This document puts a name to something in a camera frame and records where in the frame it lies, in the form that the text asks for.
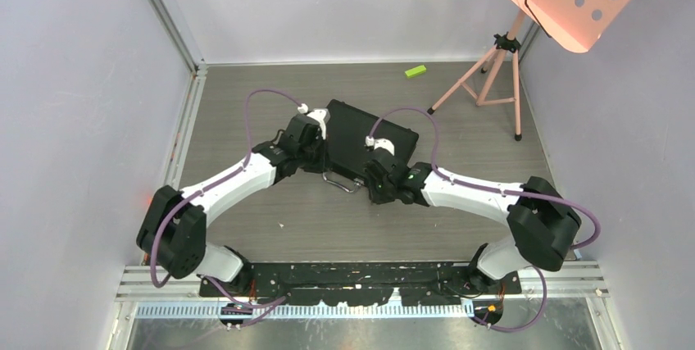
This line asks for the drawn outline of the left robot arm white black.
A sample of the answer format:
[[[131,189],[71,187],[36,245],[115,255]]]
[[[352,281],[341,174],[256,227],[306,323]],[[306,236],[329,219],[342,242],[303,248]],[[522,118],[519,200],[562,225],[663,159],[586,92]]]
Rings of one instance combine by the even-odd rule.
[[[220,281],[229,294],[245,294],[252,282],[248,261],[229,247],[208,242],[211,223],[255,192],[302,169],[319,173],[325,163],[329,111],[295,115],[279,139],[251,150],[249,157],[193,186],[159,188],[136,237],[150,262],[176,279],[195,274]]]

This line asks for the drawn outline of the black poker set case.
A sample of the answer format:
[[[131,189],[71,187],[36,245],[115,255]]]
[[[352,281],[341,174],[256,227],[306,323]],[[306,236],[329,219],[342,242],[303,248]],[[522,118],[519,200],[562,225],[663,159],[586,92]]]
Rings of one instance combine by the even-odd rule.
[[[365,182],[364,165],[370,158],[366,137],[378,117],[337,99],[327,105],[327,153],[323,181],[355,193]],[[377,139],[387,139],[395,148],[395,157],[408,162],[416,150],[419,135],[389,120],[379,123]]]

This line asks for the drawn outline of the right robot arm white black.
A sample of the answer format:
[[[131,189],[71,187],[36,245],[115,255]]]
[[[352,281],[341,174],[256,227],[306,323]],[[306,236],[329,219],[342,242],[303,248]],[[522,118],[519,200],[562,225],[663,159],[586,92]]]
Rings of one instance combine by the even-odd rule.
[[[581,226],[575,210],[537,176],[524,183],[478,180],[426,162],[408,166],[385,148],[369,153],[364,172],[374,204],[453,208],[508,228],[504,239],[481,245],[464,270],[464,282],[479,293],[526,267],[559,271]]]

